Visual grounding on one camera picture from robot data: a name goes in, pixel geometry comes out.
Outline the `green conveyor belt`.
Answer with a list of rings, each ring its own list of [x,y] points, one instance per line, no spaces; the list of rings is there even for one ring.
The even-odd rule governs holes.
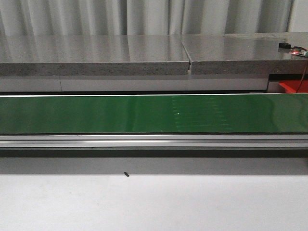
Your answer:
[[[2,97],[2,134],[306,133],[306,94]]]

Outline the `grey stone counter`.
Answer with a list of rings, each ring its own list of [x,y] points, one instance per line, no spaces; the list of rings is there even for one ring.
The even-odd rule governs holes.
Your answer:
[[[3,76],[300,74],[308,61],[278,47],[307,33],[2,36]]]

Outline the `red plastic bin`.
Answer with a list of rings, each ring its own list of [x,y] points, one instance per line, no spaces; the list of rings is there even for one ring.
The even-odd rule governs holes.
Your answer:
[[[285,93],[308,93],[308,81],[284,80],[279,82]]]

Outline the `black sensor box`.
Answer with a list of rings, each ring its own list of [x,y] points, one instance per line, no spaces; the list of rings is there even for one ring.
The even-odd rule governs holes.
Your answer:
[[[279,43],[279,48],[281,48],[281,49],[291,49],[292,47],[291,47],[291,44],[289,44],[289,43],[281,42],[281,43]]]

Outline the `small circuit board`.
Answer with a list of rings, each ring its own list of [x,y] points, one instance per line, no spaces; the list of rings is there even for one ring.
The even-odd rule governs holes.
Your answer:
[[[291,51],[291,54],[295,55],[295,56],[305,57],[305,58],[308,57],[308,51],[307,50],[302,50],[302,49],[293,49]]]

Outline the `white curtain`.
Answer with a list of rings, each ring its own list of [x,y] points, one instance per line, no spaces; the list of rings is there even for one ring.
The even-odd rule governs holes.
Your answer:
[[[305,0],[3,0],[0,33],[180,35],[306,32]]]

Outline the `aluminium conveyor frame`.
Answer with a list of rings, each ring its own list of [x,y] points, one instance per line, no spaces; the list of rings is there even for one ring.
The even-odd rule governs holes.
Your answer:
[[[2,135],[1,148],[306,149],[306,134]]]

